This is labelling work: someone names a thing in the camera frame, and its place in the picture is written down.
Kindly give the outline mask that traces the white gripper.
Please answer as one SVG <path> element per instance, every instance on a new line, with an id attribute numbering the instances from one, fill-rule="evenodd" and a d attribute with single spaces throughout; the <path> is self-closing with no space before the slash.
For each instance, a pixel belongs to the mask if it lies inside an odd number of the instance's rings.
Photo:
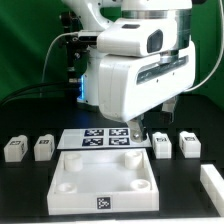
<path id="1" fill-rule="evenodd" d="M 169 64 L 161 64 L 159 54 L 145 58 L 107 55 L 99 66 L 99 109 L 108 119 L 127 122 L 131 140 L 143 142 L 146 128 L 141 114 L 165 101 L 161 119 L 172 123 L 177 103 L 174 96 L 190 88 L 194 79 L 193 42 Z"/>

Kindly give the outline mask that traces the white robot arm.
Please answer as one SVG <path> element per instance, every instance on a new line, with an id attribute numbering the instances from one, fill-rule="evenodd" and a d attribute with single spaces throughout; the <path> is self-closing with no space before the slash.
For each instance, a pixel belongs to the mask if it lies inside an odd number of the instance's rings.
<path id="1" fill-rule="evenodd" d="M 191 0 L 62 0 L 87 44 L 83 103 L 128 125 L 142 142 L 143 114 L 190 88 L 195 79 Z"/>

